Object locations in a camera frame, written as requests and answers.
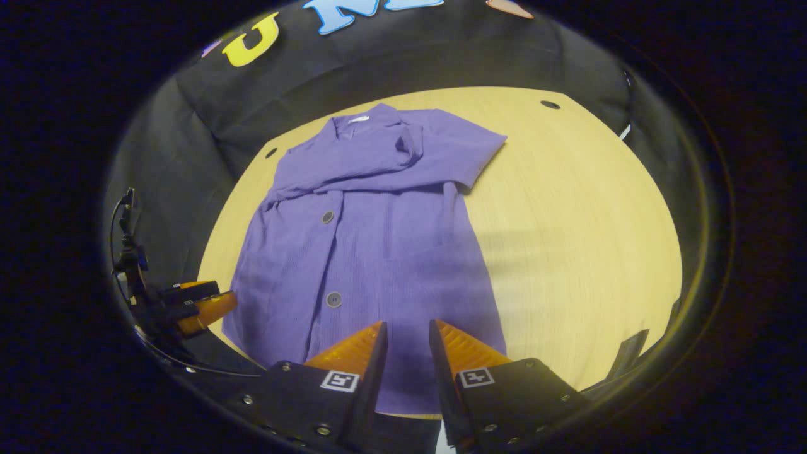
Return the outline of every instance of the gray button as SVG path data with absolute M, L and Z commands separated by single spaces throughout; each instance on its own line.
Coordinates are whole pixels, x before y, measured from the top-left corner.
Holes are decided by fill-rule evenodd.
M 342 305 L 342 295 L 340 295 L 339 292 L 330 292 L 328 296 L 325 297 L 325 302 L 328 303 L 328 306 L 337 308 Z

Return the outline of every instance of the shirt collar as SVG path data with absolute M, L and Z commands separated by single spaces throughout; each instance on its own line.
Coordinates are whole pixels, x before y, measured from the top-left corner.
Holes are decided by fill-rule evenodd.
M 401 117 L 394 107 L 385 103 L 379 103 L 369 111 L 364 111 L 362 113 L 353 115 L 331 117 L 325 123 L 325 126 L 322 128 L 320 133 L 317 134 L 316 144 L 325 145 L 338 140 L 337 132 L 348 128 L 351 120 L 361 116 L 369 117 L 367 120 L 362 121 L 364 125 L 368 126 L 385 127 L 392 126 L 393 124 L 399 124 L 401 122 Z

